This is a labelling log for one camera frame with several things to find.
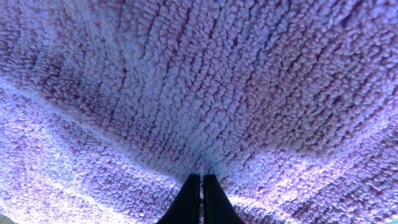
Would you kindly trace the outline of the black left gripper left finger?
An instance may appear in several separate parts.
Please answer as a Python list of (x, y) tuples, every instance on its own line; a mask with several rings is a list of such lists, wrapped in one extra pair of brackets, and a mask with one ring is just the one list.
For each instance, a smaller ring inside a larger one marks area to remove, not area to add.
[(190, 174), (157, 224), (199, 224), (200, 176)]

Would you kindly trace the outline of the purple microfibre cloth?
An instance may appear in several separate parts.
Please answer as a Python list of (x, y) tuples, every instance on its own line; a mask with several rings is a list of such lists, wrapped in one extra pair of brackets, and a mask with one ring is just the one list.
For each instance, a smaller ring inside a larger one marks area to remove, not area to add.
[(246, 223), (396, 215), (397, 2), (1, 2), (2, 214), (155, 223), (191, 173)]

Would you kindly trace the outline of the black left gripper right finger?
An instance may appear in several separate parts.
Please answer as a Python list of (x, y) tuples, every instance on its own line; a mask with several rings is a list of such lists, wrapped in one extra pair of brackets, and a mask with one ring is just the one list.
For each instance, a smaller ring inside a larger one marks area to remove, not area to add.
[(244, 224), (215, 175), (204, 176), (203, 203), (204, 224)]

